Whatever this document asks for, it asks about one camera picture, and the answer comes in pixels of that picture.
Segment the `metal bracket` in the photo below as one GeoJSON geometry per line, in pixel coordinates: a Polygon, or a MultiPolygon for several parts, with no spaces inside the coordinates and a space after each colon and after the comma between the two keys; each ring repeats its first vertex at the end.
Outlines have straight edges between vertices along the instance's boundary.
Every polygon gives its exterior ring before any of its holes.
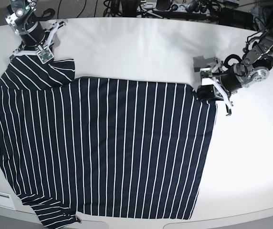
{"type": "Polygon", "coordinates": [[[64,25],[66,24],[63,21],[61,23],[56,22],[55,24],[52,25],[53,28],[50,29],[50,34],[46,42],[43,44],[43,47],[39,45],[38,49],[35,51],[25,51],[25,50],[20,51],[16,49],[13,52],[13,56],[24,56],[24,55],[38,56],[42,64],[47,63],[48,61],[54,58],[54,55],[50,49],[50,46],[53,44],[54,35],[57,33],[58,29],[64,25]]]}

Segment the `equipment in background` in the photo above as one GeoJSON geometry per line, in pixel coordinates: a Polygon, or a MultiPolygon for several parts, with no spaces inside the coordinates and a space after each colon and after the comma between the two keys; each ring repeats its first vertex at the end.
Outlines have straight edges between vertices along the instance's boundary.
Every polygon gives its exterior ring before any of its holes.
{"type": "Polygon", "coordinates": [[[224,62],[216,59],[214,66],[200,69],[201,86],[197,90],[199,99],[222,100],[226,104],[228,115],[231,115],[231,95],[242,87],[248,88],[267,79],[273,68],[273,24],[262,35],[255,36],[257,34],[259,32],[247,38],[242,58],[233,54],[224,62]],[[238,63],[229,65],[232,59],[238,63]]]}
{"type": "Polygon", "coordinates": [[[186,0],[183,0],[182,3],[175,0],[157,0],[157,2],[146,2],[145,0],[105,0],[106,10],[104,17],[150,17],[187,21],[206,20],[220,25],[256,30],[257,27],[254,26],[251,13],[232,9],[237,8],[238,3],[238,0],[193,0],[190,3],[186,3],[186,0]],[[122,12],[120,12],[120,1],[122,3],[122,12]]]}
{"type": "Polygon", "coordinates": [[[34,14],[36,6],[37,0],[10,0],[5,20],[22,39],[21,45],[10,57],[11,60],[15,56],[33,55],[45,64],[54,58],[53,37],[65,23],[56,22],[50,29],[43,29],[40,22],[52,19],[55,11],[47,9],[42,16],[37,17],[34,14]]]}

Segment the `table surface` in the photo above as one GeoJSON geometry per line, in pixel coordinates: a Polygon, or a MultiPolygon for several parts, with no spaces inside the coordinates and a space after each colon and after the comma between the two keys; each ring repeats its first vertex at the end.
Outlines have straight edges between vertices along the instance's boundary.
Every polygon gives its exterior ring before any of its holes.
{"type": "MultiPolygon", "coordinates": [[[[70,19],[57,33],[54,54],[56,60],[75,59],[76,77],[188,83],[197,88],[200,79],[193,71],[193,57],[224,60],[230,54],[242,56],[251,34],[187,21],[70,19]]],[[[0,76],[19,44],[9,26],[0,27],[0,76]]],[[[231,117],[226,117],[225,106],[219,105],[192,221],[273,208],[273,69],[266,81],[239,90],[232,100],[231,117]]],[[[1,170],[0,191],[13,194],[1,170]]],[[[17,210],[33,213],[16,196],[13,199],[17,210]]],[[[160,220],[159,225],[179,221],[160,220]]],[[[149,227],[152,222],[145,220],[131,227],[149,227]]]]}

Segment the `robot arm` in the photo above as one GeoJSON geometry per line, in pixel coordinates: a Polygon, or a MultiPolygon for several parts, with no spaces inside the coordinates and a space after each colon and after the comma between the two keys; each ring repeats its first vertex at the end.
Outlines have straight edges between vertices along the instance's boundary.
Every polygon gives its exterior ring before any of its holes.
{"type": "Polygon", "coordinates": [[[273,68],[273,27],[266,29],[261,36],[249,38],[242,58],[233,54],[224,63],[217,60],[214,68],[200,70],[199,98],[224,101],[228,115],[231,115],[231,95],[242,87],[248,88],[253,83],[267,79],[273,68]],[[236,59],[238,63],[230,66],[228,62],[231,59],[236,59]],[[221,68],[222,64],[228,68],[226,71],[221,68]]]}
{"type": "Polygon", "coordinates": [[[5,20],[22,39],[22,44],[13,52],[11,60],[15,56],[33,55],[45,64],[54,58],[53,37],[65,23],[56,22],[52,28],[43,29],[40,22],[52,19],[55,11],[47,9],[41,17],[37,17],[34,14],[36,6],[37,0],[10,0],[5,20]]]}

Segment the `striped shirt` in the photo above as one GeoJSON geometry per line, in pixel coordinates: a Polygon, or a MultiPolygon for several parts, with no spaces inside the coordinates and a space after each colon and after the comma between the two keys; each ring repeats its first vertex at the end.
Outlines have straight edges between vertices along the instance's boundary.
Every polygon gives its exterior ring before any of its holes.
{"type": "Polygon", "coordinates": [[[95,216],[190,219],[216,118],[189,86],[74,79],[17,57],[0,79],[0,167],[45,227],[95,216]]]}

